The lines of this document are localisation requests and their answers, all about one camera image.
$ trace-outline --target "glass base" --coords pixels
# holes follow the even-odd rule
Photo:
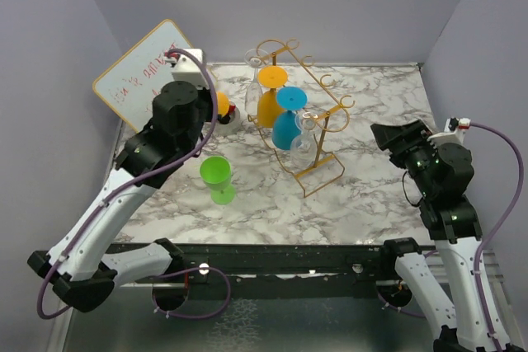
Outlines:
[[[234,189],[233,185],[229,185],[221,191],[211,191],[211,199],[218,205],[227,205],[236,195],[237,191]]]

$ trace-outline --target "orange ball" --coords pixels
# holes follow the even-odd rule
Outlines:
[[[218,114],[224,117],[229,113],[229,99],[223,92],[216,92]]]

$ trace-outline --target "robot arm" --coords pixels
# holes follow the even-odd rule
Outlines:
[[[398,127],[371,126],[379,148],[390,151],[390,161],[407,169],[422,193],[422,221],[444,263],[453,302],[431,275],[415,241],[387,241],[384,249],[392,255],[396,273],[408,284],[429,322],[436,337],[435,352],[518,351],[498,316],[483,265],[480,279],[493,320],[492,335],[477,289],[473,264],[482,231],[464,195],[474,174],[471,153],[462,146],[468,127],[468,119],[448,120],[445,132],[439,134],[432,134],[421,121]]]
[[[191,57],[200,62],[201,51],[194,50]],[[98,307],[122,284],[164,274],[169,267],[182,269],[179,250],[166,239],[136,251],[105,254],[136,209],[182,165],[171,164],[193,151],[203,138],[204,122],[211,121],[215,112],[198,66],[190,68],[191,63],[186,62],[178,74],[179,62],[167,61],[173,66],[174,78],[181,76],[185,81],[166,84],[153,99],[153,117],[125,143],[115,169],[71,231],[49,251],[35,251],[28,260],[29,266],[45,278],[45,284],[48,280],[65,303],[81,312]],[[201,84],[191,84],[189,79]],[[159,172],[148,176],[156,170]],[[129,187],[108,198],[123,185]]]

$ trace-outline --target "whiteboard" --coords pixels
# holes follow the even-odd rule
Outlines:
[[[93,82],[93,91],[134,131],[152,117],[152,99],[172,81],[164,53],[192,48],[171,20],[164,20]]]

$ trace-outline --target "white marble table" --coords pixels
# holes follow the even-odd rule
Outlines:
[[[333,103],[299,66],[285,66],[289,84],[303,88],[309,106]],[[404,124],[423,119],[433,126],[431,110],[416,66],[313,67],[337,80],[332,92],[352,95],[351,123],[327,134],[325,148],[345,164],[341,179],[304,199],[293,177],[282,171],[246,120],[236,135],[214,137],[198,159],[191,159],[134,214],[118,242],[151,242],[168,237],[179,243],[380,244],[385,239],[414,237],[430,243],[417,209],[404,199],[403,171],[375,145],[370,124]],[[252,69],[242,64],[213,66],[219,89],[243,109],[244,87]],[[334,121],[342,125],[343,115]],[[125,128],[118,147],[131,131]],[[199,167],[210,155],[222,155],[233,167],[238,194],[226,206],[210,199]],[[417,198],[412,182],[411,199]]]

